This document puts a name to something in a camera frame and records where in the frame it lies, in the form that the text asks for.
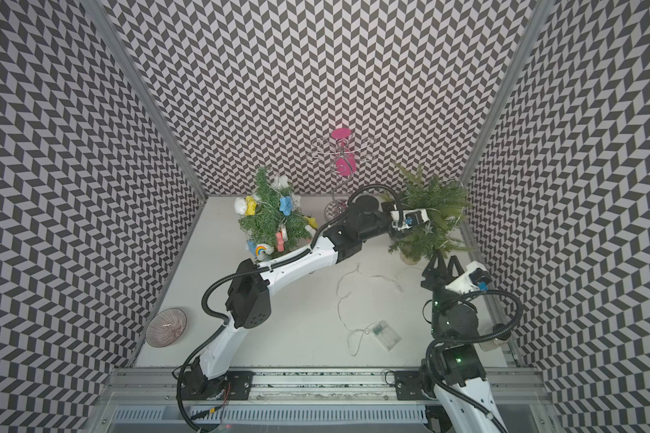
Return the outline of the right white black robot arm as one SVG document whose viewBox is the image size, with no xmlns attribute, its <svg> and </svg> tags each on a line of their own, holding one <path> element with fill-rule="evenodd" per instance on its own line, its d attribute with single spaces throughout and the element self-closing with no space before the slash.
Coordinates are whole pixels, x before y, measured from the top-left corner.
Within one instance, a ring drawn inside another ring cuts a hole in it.
<svg viewBox="0 0 650 433">
<path fill-rule="evenodd" d="M 489 288 L 491 277 L 480 263 L 463 270 L 459 259 L 436 250 L 422 272 L 422 287 L 432 293 L 432 342 L 427 346 L 420 375 L 424 392 L 439 402 L 457 432 L 506 432 L 476 346 L 509 337 L 524 313 L 519 297 Z M 506 324 L 480 334 L 473 301 L 499 297 L 511 301 L 515 312 Z"/>
</svg>

